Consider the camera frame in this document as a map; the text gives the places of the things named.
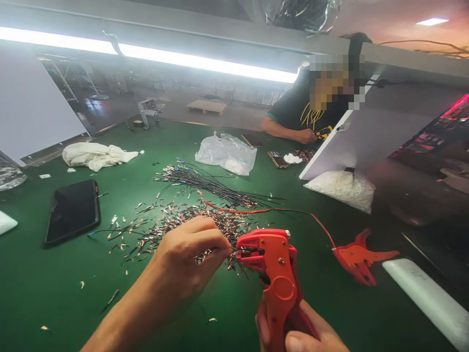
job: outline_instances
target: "clear plastic bag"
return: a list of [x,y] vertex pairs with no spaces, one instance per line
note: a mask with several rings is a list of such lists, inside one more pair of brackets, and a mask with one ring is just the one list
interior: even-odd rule
[[213,136],[204,138],[200,149],[195,154],[195,161],[219,165],[222,168],[241,176],[249,176],[256,161],[256,148],[249,147],[239,138],[222,133],[218,138],[216,132]]
[[364,175],[348,171],[326,171],[304,186],[371,214],[376,187]]
[[341,0],[261,0],[267,24],[327,33],[337,18]]

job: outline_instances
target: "ceiling light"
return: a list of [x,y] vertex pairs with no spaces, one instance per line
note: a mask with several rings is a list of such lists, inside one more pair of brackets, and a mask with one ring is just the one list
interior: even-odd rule
[[200,56],[180,54],[128,44],[119,44],[119,47],[125,56],[136,59],[145,59],[166,64],[199,68],[208,71],[228,73],[237,76],[258,78],[282,83],[293,83],[297,78],[296,73],[278,71],[269,68],[236,64],[228,61],[208,59]]
[[445,22],[448,22],[448,21],[449,20],[444,20],[444,19],[434,17],[434,18],[431,18],[431,19],[428,19],[428,20],[425,20],[425,21],[422,21],[422,22],[417,22],[416,24],[431,26],[431,25],[436,25],[436,24],[440,24],[440,23],[445,23]]
[[[117,55],[110,42],[71,37],[61,34],[0,27],[0,40],[1,39],[14,42],[55,46],[67,49],[86,50]],[[270,68],[236,64],[228,61],[208,59],[200,56],[150,49],[141,46],[119,44],[119,47],[122,53],[127,57],[199,68],[208,71],[228,73],[237,76],[251,77],[268,81],[293,83],[298,75],[297,73],[279,71]]]
[[61,34],[0,27],[0,39],[117,55],[110,42]]

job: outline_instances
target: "white panel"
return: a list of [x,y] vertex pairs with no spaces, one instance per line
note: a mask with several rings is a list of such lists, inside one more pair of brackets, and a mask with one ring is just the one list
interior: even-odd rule
[[[413,80],[408,72],[390,69],[380,79]],[[434,84],[372,87],[360,110],[348,111],[300,175],[311,180],[325,171],[355,167],[367,172],[449,109],[466,90]]]
[[86,133],[47,70],[24,44],[0,43],[0,149],[21,158]]
[[384,262],[383,268],[458,351],[469,351],[467,310],[413,261],[391,260]]

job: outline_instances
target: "smartphone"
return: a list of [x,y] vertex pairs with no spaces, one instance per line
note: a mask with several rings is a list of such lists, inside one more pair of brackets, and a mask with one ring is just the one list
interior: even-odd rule
[[95,180],[75,183],[54,192],[46,246],[71,239],[101,222],[98,184]]
[[267,155],[278,169],[286,169],[288,167],[288,163],[280,156],[279,153],[268,152]]
[[246,141],[246,143],[249,144],[250,147],[262,148],[262,143],[252,134],[250,133],[242,134],[241,137],[243,137],[243,139]]

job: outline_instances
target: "white cloth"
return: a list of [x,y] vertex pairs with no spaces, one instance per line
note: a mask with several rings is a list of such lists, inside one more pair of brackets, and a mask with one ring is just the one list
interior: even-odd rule
[[74,143],[66,146],[62,158],[68,166],[87,166],[98,172],[101,168],[129,162],[138,152],[126,152],[121,148],[99,143]]
[[303,159],[301,159],[299,156],[294,156],[293,154],[289,153],[283,157],[283,160],[285,160],[289,164],[299,164],[303,162]]

